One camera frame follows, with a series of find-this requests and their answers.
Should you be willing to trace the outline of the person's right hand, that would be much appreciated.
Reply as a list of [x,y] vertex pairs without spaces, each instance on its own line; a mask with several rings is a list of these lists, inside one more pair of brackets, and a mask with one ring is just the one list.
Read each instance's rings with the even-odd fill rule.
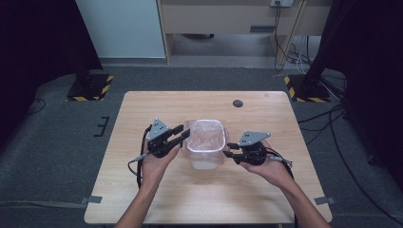
[[257,174],[269,183],[280,189],[287,189],[293,183],[293,178],[280,161],[266,159],[262,165],[245,165],[244,168],[253,174]]

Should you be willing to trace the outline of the person's left hand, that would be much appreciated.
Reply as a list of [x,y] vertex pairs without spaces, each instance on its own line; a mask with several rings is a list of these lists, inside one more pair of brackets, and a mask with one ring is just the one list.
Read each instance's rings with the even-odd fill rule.
[[181,146],[178,144],[173,147],[169,153],[163,158],[157,158],[153,155],[147,155],[143,160],[143,189],[157,189],[164,172],[168,165],[174,160],[180,151]]

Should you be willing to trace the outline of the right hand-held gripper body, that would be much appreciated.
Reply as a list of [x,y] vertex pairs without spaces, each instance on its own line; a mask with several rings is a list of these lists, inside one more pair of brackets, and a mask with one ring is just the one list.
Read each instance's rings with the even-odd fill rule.
[[237,143],[241,153],[236,157],[236,164],[246,162],[252,165],[261,165],[267,157],[267,150],[262,141],[271,136],[268,132],[244,131]]

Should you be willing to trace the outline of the black striped stand base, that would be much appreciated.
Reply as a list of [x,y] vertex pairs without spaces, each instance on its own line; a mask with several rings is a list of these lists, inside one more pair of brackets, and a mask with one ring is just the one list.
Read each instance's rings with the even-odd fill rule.
[[284,77],[288,93],[293,102],[327,103],[330,101],[328,90],[319,82],[311,81],[302,74]]
[[87,79],[76,79],[67,93],[68,101],[101,101],[113,80],[113,76],[109,74],[93,74]]

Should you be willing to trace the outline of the white partition panel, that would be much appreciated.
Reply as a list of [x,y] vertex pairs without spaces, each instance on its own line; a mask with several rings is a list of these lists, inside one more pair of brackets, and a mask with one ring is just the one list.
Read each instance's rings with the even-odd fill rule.
[[76,0],[100,58],[165,57],[156,0]]

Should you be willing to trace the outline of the light wooden desk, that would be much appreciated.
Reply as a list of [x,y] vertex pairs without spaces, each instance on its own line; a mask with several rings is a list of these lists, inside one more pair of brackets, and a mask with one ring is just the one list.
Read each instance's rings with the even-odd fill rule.
[[334,0],[294,0],[272,8],[271,0],[156,0],[165,56],[171,58],[177,34],[267,34],[277,63],[296,36],[322,34]]

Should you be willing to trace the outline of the black curtain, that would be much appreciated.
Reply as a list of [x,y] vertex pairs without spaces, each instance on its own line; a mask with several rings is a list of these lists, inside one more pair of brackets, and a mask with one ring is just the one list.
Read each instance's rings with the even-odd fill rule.
[[0,0],[0,145],[40,85],[101,67],[75,0]]
[[333,0],[322,45],[361,137],[403,185],[403,0]]

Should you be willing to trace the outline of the grey power strip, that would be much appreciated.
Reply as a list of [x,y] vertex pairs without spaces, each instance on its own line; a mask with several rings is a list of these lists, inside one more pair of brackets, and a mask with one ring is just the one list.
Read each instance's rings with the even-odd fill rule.
[[272,8],[291,8],[294,0],[271,0],[270,6]]

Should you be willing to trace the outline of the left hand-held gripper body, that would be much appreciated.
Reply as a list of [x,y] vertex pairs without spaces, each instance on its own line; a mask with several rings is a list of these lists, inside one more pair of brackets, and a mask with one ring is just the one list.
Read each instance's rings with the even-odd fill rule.
[[151,125],[149,136],[147,138],[148,151],[157,158],[165,157],[175,146],[168,139],[173,135],[173,130],[156,118]]

